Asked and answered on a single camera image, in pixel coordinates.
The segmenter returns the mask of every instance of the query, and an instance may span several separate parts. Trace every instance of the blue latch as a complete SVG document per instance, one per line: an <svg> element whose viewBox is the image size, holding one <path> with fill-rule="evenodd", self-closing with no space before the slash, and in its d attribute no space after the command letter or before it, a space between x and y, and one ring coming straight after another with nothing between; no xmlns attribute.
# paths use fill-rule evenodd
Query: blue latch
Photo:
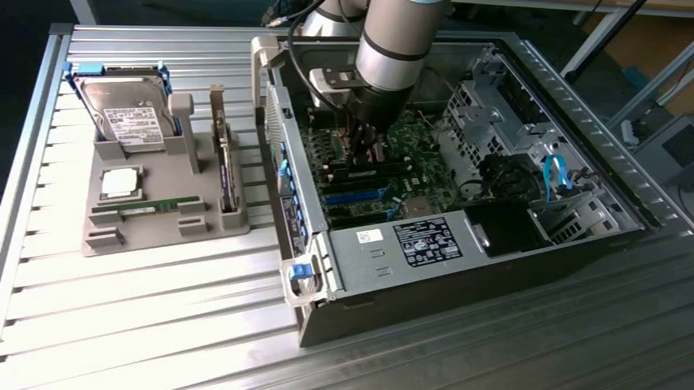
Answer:
<svg viewBox="0 0 694 390"><path fill-rule="evenodd" d="M293 264L290 268L290 280L309 279L314 276L314 269L310 264Z"/></svg>
<svg viewBox="0 0 694 390"><path fill-rule="evenodd" d="M569 179L569 176L566 175L566 162L565 158L558 154L550 154L546 156L545 159L545 169L542 170L542 176L545 178L545 188L546 188L546 201L549 202L551 200L551 185L550 185L550 173L553 171L553 162L557 160L558 165L558 179L557 184L566 185L568 189L573 189L574 185L572 184L572 180Z"/></svg>
<svg viewBox="0 0 694 390"><path fill-rule="evenodd" d="M78 76L103 76L104 64L103 63L80 63L78 65Z"/></svg>
<svg viewBox="0 0 694 390"><path fill-rule="evenodd" d="M278 174L283 176L287 173L287 168L290 166L290 162L287 159L282 160L281 169L278 169Z"/></svg>

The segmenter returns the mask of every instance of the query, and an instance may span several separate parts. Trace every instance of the connector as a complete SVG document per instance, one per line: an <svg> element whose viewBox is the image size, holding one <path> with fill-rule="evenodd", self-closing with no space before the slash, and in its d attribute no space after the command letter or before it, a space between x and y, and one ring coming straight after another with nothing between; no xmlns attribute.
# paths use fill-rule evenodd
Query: connector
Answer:
<svg viewBox="0 0 694 390"><path fill-rule="evenodd" d="M266 25L265 27L278 27L278 26L282 26L282 24L285 22L289 21L289 18L286 16L282 16L281 18L274 18Z"/></svg>
<svg viewBox="0 0 694 390"><path fill-rule="evenodd" d="M314 276L314 268L310 264L294 264L289 274L290 280L309 279Z"/></svg>
<svg viewBox="0 0 694 390"><path fill-rule="evenodd" d="M326 204L343 205L345 203L378 201L383 198L387 188L373 189L370 191L361 191L359 193L343 193L341 195L326 196Z"/></svg>

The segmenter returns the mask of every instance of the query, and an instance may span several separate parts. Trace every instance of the motherboard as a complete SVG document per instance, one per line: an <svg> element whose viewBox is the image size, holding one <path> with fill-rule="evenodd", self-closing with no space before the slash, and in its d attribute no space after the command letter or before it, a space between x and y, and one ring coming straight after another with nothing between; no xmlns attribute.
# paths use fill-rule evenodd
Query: motherboard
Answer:
<svg viewBox="0 0 694 390"><path fill-rule="evenodd" d="M433 215L455 202L454 172L439 153L443 129L406 111L389 130L386 162L349 167L346 127L309 127L303 147L321 206L334 229Z"/></svg>

